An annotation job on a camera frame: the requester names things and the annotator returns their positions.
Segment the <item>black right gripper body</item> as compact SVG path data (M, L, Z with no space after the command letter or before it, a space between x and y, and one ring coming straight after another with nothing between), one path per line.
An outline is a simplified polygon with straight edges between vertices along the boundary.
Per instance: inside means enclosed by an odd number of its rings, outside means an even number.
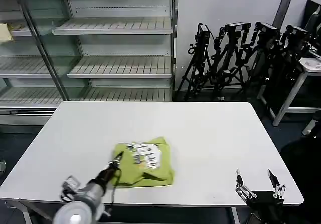
M247 223L285 223L283 217L284 198L273 191L253 191L256 197L247 199L252 213Z

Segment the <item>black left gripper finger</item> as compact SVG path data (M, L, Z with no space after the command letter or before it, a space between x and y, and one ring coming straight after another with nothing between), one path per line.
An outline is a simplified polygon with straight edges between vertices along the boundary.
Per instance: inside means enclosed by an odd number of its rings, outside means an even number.
M119 154L117 154L113 160L111 160L108 164L108 167L110 168L118 168L120 161L123 157L123 152L120 152Z
M123 152L120 152L112 161L111 161L111 168L114 170L117 170L120 165L120 161L122 160L123 157Z

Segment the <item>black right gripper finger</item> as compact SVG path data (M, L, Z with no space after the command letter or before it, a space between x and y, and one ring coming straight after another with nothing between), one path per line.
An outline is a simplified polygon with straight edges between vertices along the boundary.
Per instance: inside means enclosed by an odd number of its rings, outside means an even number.
M241 199L254 199L257 195L251 191L243 182L243 178L239 169L236 170L236 186L235 191Z
M274 198L283 198L285 193L285 185L281 185L278 178L271 172L270 169L267 170L269 179L271 181L272 187L274 189Z

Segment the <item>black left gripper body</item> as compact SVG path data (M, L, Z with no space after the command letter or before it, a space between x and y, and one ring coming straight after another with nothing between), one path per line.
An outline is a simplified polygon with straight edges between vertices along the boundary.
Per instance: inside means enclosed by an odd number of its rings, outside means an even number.
M115 176L116 172L119 170L118 167L109 166L106 169L102 170L96 177L97 180L102 182L104 185L107 185L108 182Z

